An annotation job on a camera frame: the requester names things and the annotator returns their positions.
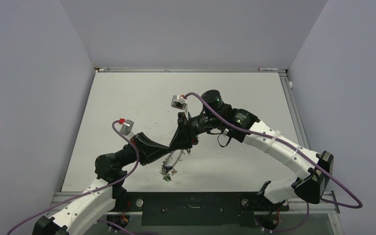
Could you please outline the round steel key organizer disc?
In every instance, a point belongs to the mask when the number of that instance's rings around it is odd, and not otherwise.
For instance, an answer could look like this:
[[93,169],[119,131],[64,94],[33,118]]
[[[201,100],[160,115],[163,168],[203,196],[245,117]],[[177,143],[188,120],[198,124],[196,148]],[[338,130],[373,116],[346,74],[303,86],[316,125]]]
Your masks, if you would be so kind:
[[[172,176],[175,175],[178,171],[175,169],[175,166],[177,165],[177,163],[183,161],[182,159],[182,156],[185,155],[185,154],[188,154],[190,155],[191,153],[191,150],[190,149],[181,149],[178,156],[176,157],[176,159],[173,159],[173,155],[176,153],[176,150],[175,151],[171,151],[171,153],[167,156],[167,158],[163,161],[162,163],[162,166],[161,166],[161,170],[160,170],[160,174],[163,176],[165,175],[169,175]],[[165,165],[171,165],[173,166],[173,169],[168,172],[168,173],[164,173],[163,172],[163,166]]]

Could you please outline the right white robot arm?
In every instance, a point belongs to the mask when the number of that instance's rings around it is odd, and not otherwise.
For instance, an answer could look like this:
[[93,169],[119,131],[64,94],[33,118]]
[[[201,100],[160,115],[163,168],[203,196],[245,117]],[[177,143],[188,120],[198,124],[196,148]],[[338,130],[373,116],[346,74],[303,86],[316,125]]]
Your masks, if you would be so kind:
[[273,157],[294,172],[294,176],[266,182],[257,196],[258,205],[268,210],[276,203],[300,198],[319,204],[329,182],[326,173],[332,173],[333,156],[324,151],[317,153],[292,142],[267,126],[257,116],[244,109],[224,103],[218,90],[205,92],[201,99],[203,110],[195,117],[188,112],[183,95],[175,95],[171,106],[180,109],[178,128],[169,149],[191,149],[198,144],[200,134],[218,129],[230,140],[253,146]]

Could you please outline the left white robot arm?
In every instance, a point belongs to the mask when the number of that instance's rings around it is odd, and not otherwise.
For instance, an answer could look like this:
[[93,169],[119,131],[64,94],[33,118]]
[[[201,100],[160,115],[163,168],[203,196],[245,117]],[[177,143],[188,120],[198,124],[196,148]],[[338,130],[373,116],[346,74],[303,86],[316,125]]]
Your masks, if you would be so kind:
[[96,178],[81,194],[74,196],[66,207],[51,217],[42,216],[34,225],[34,235],[82,235],[104,213],[119,211],[126,205],[122,187],[128,172],[123,167],[146,165],[170,152],[165,145],[150,140],[144,133],[134,135],[122,150],[100,155],[95,160]]

